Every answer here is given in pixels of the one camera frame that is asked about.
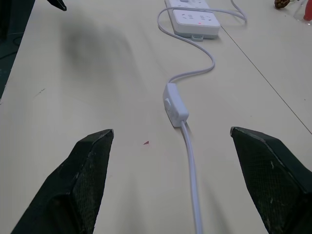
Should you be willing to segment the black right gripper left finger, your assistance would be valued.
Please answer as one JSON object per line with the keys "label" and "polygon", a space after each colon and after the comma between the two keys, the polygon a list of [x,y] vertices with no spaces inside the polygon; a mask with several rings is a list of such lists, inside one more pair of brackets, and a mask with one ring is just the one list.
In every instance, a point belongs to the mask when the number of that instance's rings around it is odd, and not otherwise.
{"label": "black right gripper left finger", "polygon": [[14,234],[92,234],[101,206],[114,131],[78,141],[46,178]]}

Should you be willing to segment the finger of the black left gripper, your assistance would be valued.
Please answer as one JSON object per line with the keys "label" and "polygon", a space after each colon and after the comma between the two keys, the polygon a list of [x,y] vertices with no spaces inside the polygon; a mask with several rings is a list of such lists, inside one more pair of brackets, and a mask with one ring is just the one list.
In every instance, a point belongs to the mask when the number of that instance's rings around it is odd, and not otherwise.
{"label": "finger of the black left gripper", "polygon": [[62,10],[62,11],[67,11],[67,7],[65,5],[65,3],[63,2],[63,0],[47,0],[51,5],[53,5],[54,7]]}

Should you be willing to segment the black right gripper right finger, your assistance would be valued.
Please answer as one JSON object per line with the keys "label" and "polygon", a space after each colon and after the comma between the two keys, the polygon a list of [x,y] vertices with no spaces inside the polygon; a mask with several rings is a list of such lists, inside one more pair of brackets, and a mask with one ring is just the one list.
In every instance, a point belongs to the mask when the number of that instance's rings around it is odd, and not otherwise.
{"label": "black right gripper right finger", "polygon": [[232,127],[248,192],[270,234],[312,232],[312,173],[279,139]]}

